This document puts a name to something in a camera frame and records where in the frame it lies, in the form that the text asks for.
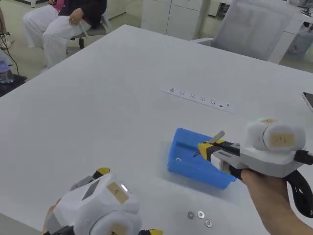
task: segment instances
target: gray chair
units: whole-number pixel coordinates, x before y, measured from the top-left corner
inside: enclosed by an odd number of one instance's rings
[[[193,42],[267,61],[293,14],[280,0],[233,0],[214,39]]]
[[[109,21],[107,11],[105,11],[105,13],[103,13],[103,15],[101,16],[101,24],[98,28],[91,28],[87,31],[83,29],[83,31],[83,33],[71,38],[71,40],[75,40],[75,38],[78,38],[80,49],[83,49],[85,47],[84,37],[106,35],[112,32],[112,25]]]

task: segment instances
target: white pants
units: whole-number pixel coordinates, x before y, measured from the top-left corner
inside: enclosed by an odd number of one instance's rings
[[[32,10],[23,18],[26,38],[30,47],[44,49],[44,58],[48,68],[67,57],[67,41],[90,29],[82,20],[79,25],[69,23],[68,16],[58,16],[51,5]]]

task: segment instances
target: water bottle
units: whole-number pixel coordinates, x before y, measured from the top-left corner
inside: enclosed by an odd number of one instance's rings
[[[290,44],[287,54],[293,57],[303,57],[313,43],[313,27],[302,26]]]
[[[10,84],[14,81],[13,74],[6,64],[6,62],[0,57],[0,83]]]

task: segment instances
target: floor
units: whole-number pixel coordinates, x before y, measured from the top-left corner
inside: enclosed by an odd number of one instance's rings
[[[0,235],[39,235],[40,232],[0,214]]]
[[[19,71],[21,75],[27,76],[28,79],[31,79],[37,76],[40,71],[43,69],[43,53],[40,48],[28,48],[26,41],[23,35],[22,29],[22,17],[23,15],[30,11],[31,8],[29,5],[24,3],[19,3],[13,0],[2,0],[0,3],[2,11],[4,12],[5,22],[8,31],[11,33],[15,42],[10,49],[10,53],[18,63]],[[112,26],[114,29],[119,28],[124,24],[130,24],[136,27],[141,25],[141,11],[142,11],[142,0],[133,0],[127,9],[127,13],[115,17],[111,20]],[[204,30],[202,32],[202,37],[214,37],[218,32],[222,24],[221,20],[217,20],[213,17],[208,17]],[[85,44],[91,44],[92,42],[98,40],[100,37],[90,37],[85,39]],[[70,48],[75,48],[78,50],[78,42],[71,41],[69,42]],[[292,59],[285,56],[281,61],[281,65],[292,67],[299,70],[304,70],[308,72],[313,72],[313,62],[310,62],[307,57],[304,59]],[[16,67],[12,67],[12,71],[16,73]]]

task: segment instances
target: label sticker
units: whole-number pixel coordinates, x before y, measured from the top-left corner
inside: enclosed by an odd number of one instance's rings
[[[109,230],[108,235],[125,235],[127,228],[121,224],[113,224]]]
[[[273,122],[276,122],[276,121],[274,119],[267,118],[267,119],[263,119],[261,122],[262,123],[266,123],[266,124],[270,124],[270,123],[273,123]]]
[[[290,147],[295,145],[293,133],[272,133],[269,143],[271,147]]]
[[[114,197],[120,202],[120,204],[124,204],[129,199],[129,196],[124,192],[120,186],[113,182],[107,186],[108,190],[114,195]]]

